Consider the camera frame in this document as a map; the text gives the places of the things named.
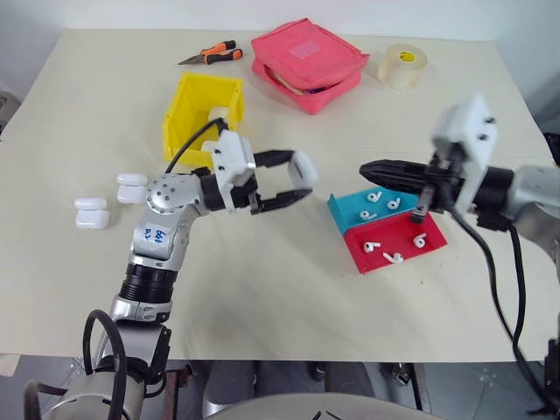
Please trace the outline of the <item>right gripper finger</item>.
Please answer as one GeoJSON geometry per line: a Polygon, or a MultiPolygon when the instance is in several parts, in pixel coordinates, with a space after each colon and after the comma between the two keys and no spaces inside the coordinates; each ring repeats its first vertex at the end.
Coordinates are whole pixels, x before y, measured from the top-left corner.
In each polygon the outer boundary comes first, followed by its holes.
{"type": "Polygon", "coordinates": [[[427,184],[424,176],[365,176],[364,168],[360,168],[360,175],[366,180],[388,188],[404,193],[420,193],[427,184]]]}
{"type": "Polygon", "coordinates": [[[365,176],[421,176],[426,164],[403,160],[382,159],[364,164],[365,176]]]}

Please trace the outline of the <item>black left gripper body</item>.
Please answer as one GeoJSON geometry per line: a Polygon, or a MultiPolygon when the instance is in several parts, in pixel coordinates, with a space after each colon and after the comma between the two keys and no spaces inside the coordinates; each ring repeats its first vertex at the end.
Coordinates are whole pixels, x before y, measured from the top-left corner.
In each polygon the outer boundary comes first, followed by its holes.
{"type": "Polygon", "coordinates": [[[265,203],[257,189],[258,182],[256,176],[252,176],[241,186],[234,186],[230,190],[234,209],[248,207],[251,214],[264,213],[266,211],[265,203]]]}

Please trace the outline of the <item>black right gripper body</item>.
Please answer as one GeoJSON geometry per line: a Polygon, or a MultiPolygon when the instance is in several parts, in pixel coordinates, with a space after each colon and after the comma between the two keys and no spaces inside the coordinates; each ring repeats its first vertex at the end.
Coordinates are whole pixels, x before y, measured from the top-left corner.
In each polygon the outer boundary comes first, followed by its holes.
{"type": "Polygon", "coordinates": [[[425,185],[410,216],[412,222],[423,223],[429,211],[441,214],[447,211],[451,215],[457,212],[454,207],[457,198],[453,194],[462,187],[460,173],[465,161],[462,146],[452,146],[445,157],[432,155],[424,172],[425,185]]]}

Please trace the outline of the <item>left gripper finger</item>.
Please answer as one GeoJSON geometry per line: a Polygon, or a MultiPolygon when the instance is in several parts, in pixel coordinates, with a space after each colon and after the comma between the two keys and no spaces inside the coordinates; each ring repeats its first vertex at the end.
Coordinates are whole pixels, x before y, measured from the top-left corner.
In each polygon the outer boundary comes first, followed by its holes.
{"type": "Polygon", "coordinates": [[[266,213],[289,207],[310,195],[311,192],[312,189],[296,189],[287,192],[280,192],[274,198],[262,200],[260,202],[260,212],[266,213]]]}
{"type": "Polygon", "coordinates": [[[257,167],[274,167],[287,164],[291,161],[293,150],[266,150],[255,154],[255,165],[257,167]]]}

